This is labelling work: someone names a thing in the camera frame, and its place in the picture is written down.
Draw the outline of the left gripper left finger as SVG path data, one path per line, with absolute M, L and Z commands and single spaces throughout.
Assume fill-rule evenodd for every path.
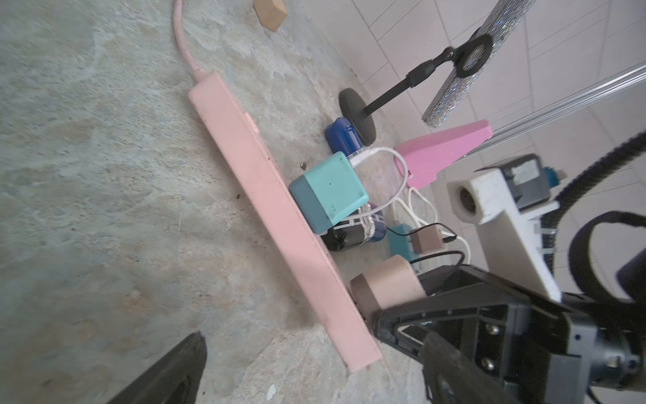
M 207 362 L 202 333 L 192 333 L 141 374 L 109 404 L 195 403 Z

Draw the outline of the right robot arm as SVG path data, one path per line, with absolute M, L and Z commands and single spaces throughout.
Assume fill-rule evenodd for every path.
M 645 388 L 645 256 L 624 259 L 617 298 L 597 279 L 590 241 L 607 224 L 644 227 L 642 215 L 609 211 L 569 248 L 579 292 L 553 277 L 563 215 L 645 151 L 637 134 L 571 180 L 556 197 L 538 156 L 481 168 L 448 185 L 454 214 L 478 232 L 487 266 L 457 264 L 409 285 L 372 281 L 356 303 L 374 336 L 420 362 L 434 403 L 581 403 L 592 387 Z

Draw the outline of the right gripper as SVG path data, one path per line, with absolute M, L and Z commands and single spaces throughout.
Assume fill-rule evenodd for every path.
M 645 312 L 626 299 L 546 300 L 472 267 L 443 291 L 376 315 L 383 343 L 420 361 L 439 334 L 523 403 L 582 403 L 593 387 L 645 390 Z

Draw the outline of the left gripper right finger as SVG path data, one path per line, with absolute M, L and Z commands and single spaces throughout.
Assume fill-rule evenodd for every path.
M 519 403 L 435 332 L 424 339 L 422 359 L 431 403 Z

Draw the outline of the pink power strip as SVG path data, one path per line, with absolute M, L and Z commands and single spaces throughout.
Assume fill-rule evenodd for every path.
M 336 263 L 289 193 L 251 116 L 217 72 L 201 74 L 188 97 L 348 370 L 380 360 Z

